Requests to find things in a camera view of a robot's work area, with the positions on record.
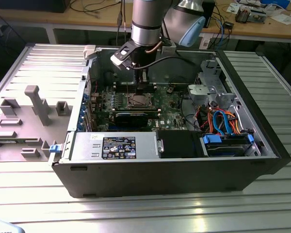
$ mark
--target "wooden desk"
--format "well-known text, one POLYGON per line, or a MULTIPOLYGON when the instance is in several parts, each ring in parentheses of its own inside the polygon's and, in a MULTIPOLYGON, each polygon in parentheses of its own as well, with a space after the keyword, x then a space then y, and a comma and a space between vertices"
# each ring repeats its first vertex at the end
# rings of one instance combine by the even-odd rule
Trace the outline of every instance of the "wooden desk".
MULTIPOLYGON (((258 40, 258 41, 274 41, 274 42, 291 42, 291 24, 285 25, 277 22, 271 18, 267 18, 265 23, 237 23, 235 21, 235 14, 227 13, 227 7, 233 2, 231 0, 217 0, 217 6, 220 10, 220 14, 224 17, 225 21, 234 24, 231 39, 243 39, 243 40, 258 40)), ((202 32, 210 33, 207 37, 212 38, 216 36, 219 29, 215 23, 215 20, 211 20, 208 28, 202 32)))
MULTIPOLYGON (((84 4, 95 2, 94 0, 83 0, 84 4)), ((241 24, 235 22, 235 14, 226 13, 228 4, 231 0, 217 0, 217 5, 222 16, 226 21, 234 23, 231 39, 260 40, 260 41, 276 41, 291 42, 291 25, 279 23, 268 18, 265 24, 246 23, 241 24)), ((97 9, 115 3, 114 0, 106 0, 103 4, 93 5, 90 9, 97 9)), ((81 0, 73 4, 76 9, 82 10, 81 0)), ((70 8, 64 13, 49 13, 21 10, 1 10, 0 15, 12 25, 42 27, 48 34, 50 43, 56 44, 56 36, 54 29, 75 29, 90 31, 116 31, 116 21, 120 5, 111 6, 100 10, 97 17, 87 15, 83 12, 76 12, 70 8)), ((130 31, 132 17, 132 3, 126 4, 127 31, 130 31)), ((208 41, 219 33, 219 29, 214 20, 211 20, 210 26, 203 29, 203 37, 201 48, 208 46, 208 41)))

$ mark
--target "blue latch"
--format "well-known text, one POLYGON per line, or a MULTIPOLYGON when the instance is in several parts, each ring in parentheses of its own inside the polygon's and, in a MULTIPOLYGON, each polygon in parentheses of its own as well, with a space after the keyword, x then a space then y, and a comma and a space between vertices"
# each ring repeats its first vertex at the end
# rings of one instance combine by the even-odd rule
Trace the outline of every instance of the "blue latch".
POLYGON ((60 153, 62 151, 62 144, 51 145, 49 147, 50 153, 60 153))
POLYGON ((207 135, 203 136, 203 140, 204 140, 205 144, 208 144, 208 143, 222 143, 220 135, 214 135, 214 134, 207 134, 207 135))
POLYGON ((89 96, 88 96, 87 94, 84 93, 84 94, 83 94, 83 98, 86 99, 86 100, 88 100, 88 99, 89 99, 89 96))
POLYGON ((249 139, 249 142, 250 142, 251 144, 254 143, 254 138, 253 138, 253 136, 252 136, 251 134, 248 135, 248 139, 249 139))

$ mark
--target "electronic equipment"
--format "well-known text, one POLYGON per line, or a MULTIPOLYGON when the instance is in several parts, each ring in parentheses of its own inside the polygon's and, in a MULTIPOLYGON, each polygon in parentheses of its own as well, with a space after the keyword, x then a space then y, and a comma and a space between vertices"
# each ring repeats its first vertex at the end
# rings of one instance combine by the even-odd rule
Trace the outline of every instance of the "electronic equipment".
POLYGON ((215 6, 214 0, 204 0, 202 3, 202 7, 204 9, 203 17, 205 17, 204 28, 208 28, 209 26, 214 6, 215 6))
POLYGON ((291 89, 264 56, 179 51, 192 63, 151 66, 140 92, 115 52, 26 47, 0 84, 0 161, 48 159, 81 198, 243 190, 291 160, 291 89))
POLYGON ((266 20, 266 13, 261 9, 250 9, 250 15, 247 19, 248 22, 264 23, 266 20))
POLYGON ((70 0, 0 0, 0 9, 63 13, 70 0))
POLYGON ((250 9, 245 6, 240 6, 237 14, 235 15, 235 21, 238 23, 246 23, 250 16, 250 9))
MULTIPOLYGON (((155 62, 157 50, 166 38, 170 44, 186 47, 197 40, 206 21, 202 3, 203 0, 135 0, 131 40, 114 53, 111 61, 119 68, 133 69, 135 83, 142 92, 149 83, 148 65, 155 62)), ((206 5, 209 17, 211 6, 206 5)))
POLYGON ((242 190, 291 160, 238 75, 245 73, 230 62, 242 55, 181 52, 199 62, 168 59, 151 67, 155 82, 140 93, 132 70, 114 69, 117 81, 103 78, 112 67, 101 64, 114 52, 98 48, 89 60, 95 91, 83 95, 87 78, 80 81, 83 97, 65 142, 50 147, 49 162, 71 196, 242 190), (79 121, 88 101, 90 131, 79 121))
POLYGON ((290 0, 260 0, 262 4, 276 4, 286 9, 290 3, 290 0))

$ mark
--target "power supply label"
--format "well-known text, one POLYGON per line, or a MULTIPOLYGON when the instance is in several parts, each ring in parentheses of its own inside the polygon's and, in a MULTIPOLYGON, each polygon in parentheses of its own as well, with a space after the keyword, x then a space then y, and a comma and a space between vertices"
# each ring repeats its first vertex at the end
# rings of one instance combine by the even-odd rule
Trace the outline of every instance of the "power supply label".
POLYGON ((135 159, 135 137, 104 137, 102 144, 103 159, 135 159))

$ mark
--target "metal bracket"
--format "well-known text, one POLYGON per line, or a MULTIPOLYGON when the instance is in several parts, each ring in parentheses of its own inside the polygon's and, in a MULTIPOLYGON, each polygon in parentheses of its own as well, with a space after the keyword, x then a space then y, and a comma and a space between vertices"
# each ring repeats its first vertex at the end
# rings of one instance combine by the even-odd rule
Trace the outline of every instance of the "metal bracket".
POLYGON ((96 45, 86 45, 83 50, 83 56, 85 60, 89 60, 96 55, 96 45))
MULTIPOLYGON (((116 65, 120 66, 125 62, 125 60, 128 59, 130 54, 134 52, 137 48, 140 48, 141 46, 136 45, 132 40, 126 42, 122 47, 120 47, 114 55, 111 56, 111 61, 116 65)), ((129 66, 135 65, 132 61, 129 61, 127 63, 123 64, 126 69, 129 69, 129 66)))
POLYGON ((157 150, 159 153, 163 153, 164 152, 164 144, 163 144, 163 140, 157 140, 157 150))

